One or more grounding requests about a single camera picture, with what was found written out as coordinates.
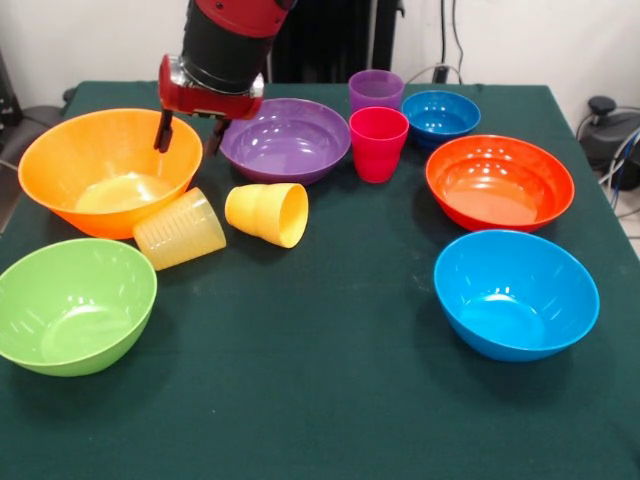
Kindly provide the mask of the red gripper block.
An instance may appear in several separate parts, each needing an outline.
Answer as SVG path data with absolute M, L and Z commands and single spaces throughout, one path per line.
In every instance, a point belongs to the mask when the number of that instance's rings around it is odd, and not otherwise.
M 264 77 L 258 74 L 245 93 L 221 93 L 193 80 L 179 56 L 165 55 L 159 68 L 158 94 L 162 111 L 154 149 L 160 153 L 168 151 L 173 135 L 173 112 L 211 115 L 222 117 L 214 122 L 207 141 L 207 156 L 214 157 L 231 125 L 230 120 L 248 120 L 259 111 L 264 99 Z

